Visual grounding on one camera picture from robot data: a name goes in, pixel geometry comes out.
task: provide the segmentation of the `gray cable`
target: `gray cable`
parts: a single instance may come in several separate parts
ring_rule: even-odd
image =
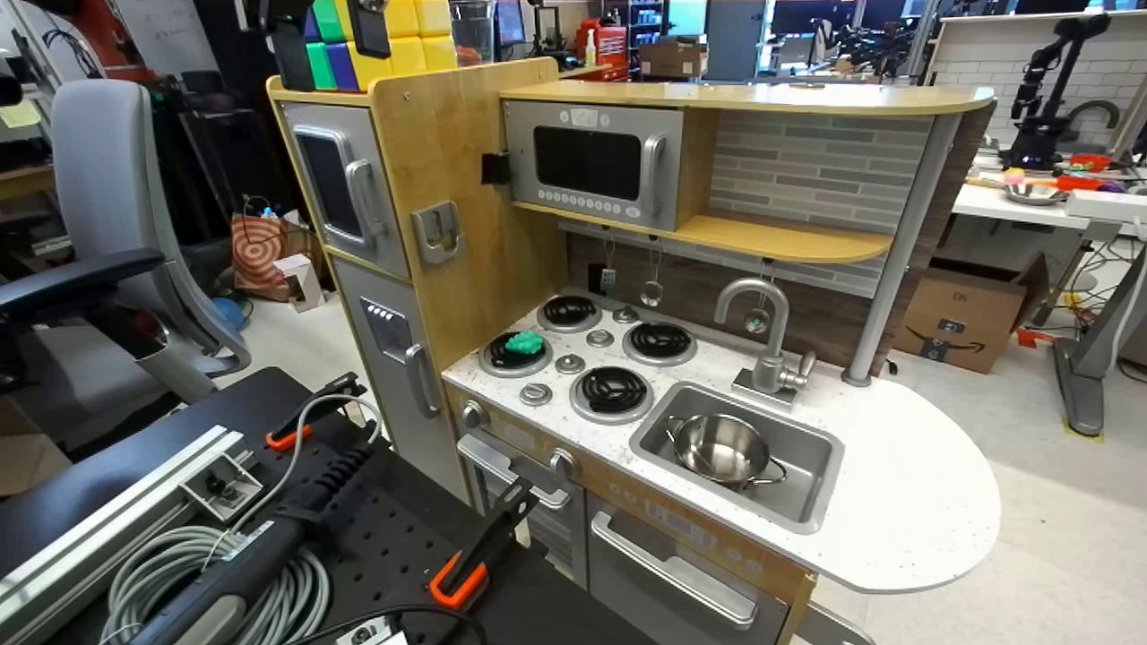
[[[106,589],[106,621],[102,645],[124,645],[145,632],[153,601],[177,585],[201,573],[204,556],[212,562],[228,560],[232,548],[249,545],[245,534],[215,528],[172,528],[151,537],[135,556],[129,556]],[[283,645],[318,632],[329,608],[329,573],[300,548],[288,571],[264,589],[237,637],[237,645]]]

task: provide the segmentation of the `door handle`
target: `door handle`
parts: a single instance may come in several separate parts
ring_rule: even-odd
[[[514,454],[506,454],[495,436],[480,433],[480,429],[470,429],[459,436],[459,450],[480,467],[485,474],[492,474],[495,480],[502,480],[506,487],[514,480],[520,480],[520,474],[514,469]],[[555,491],[541,491],[534,480],[532,480],[532,493],[539,498],[539,506],[551,509],[551,512],[562,512],[571,506],[571,493],[562,487]]]
[[[658,137],[650,137],[642,140],[642,212],[654,215],[654,223],[658,223],[658,150],[664,150],[664,140]]]
[[[404,368],[404,375],[409,375],[409,382],[411,382],[423,412],[427,412],[427,417],[437,417],[440,404],[437,404],[437,387],[435,387],[435,375],[431,375],[431,355],[427,355],[427,347],[423,347],[423,345],[409,345],[409,347],[400,350],[400,368]]]
[[[682,595],[694,598],[709,614],[724,617],[739,632],[753,628],[753,621],[756,621],[753,595],[728,589],[724,582],[709,577],[707,571],[699,571],[694,562],[690,562],[682,556],[672,556],[672,560],[654,556],[639,541],[614,529],[614,512],[600,509],[590,518],[590,534],[600,541],[605,541],[614,551],[620,551],[623,560],[632,560],[635,565],[658,577],[664,585],[678,589]]]
[[[351,209],[356,209],[356,218],[363,223],[363,229],[388,236],[380,212],[372,212],[372,160],[357,156],[357,160],[345,164],[345,183],[349,183]]]

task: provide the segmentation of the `shelf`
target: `shelf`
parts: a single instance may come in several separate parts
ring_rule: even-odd
[[[686,86],[686,82],[541,82],[502,93],[551,104],[635,104],[761,113],[963,113],[994,104],[989,86]]]
[[[644,229],[615,218],[575,215],[562,209],[520,203],[522,212],[541,212],[571,223],[587,223],[604,229],[626,229],[642,236],[658,236],[674,244],[771,257],[786,265],[856,265],[888,253],[894,236],[856,232],[856,229],[823,229],[823,224],[791,224],[791,223],[745,223],[730,215],[691,215],[682,229]]]
[[[280,104],[349,104],[349,107],[369,107],[369,98],[357,93],[338,93],[338,91],[288,91],[280,74],[264,80],[264,91]]]

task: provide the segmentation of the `refrigerator door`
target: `refrigerator door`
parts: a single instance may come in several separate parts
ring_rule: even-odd
[[[409,278],[388,185],[388,160],[367,107],[283,104],[289,148],[323,223],[328,244]]]
[[[470,502],[455,426],[416,314],[416,293],[380,271],[329,257],[372,394],[404,462]]]

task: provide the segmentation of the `stovetop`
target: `stovetop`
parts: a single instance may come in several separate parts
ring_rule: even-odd
[[[555,293],[478,350],[478,364],[534,412],[576,412],[584,424],[644,418],[664,364],[690,364],[694,339],[678,321],[584,293]]]

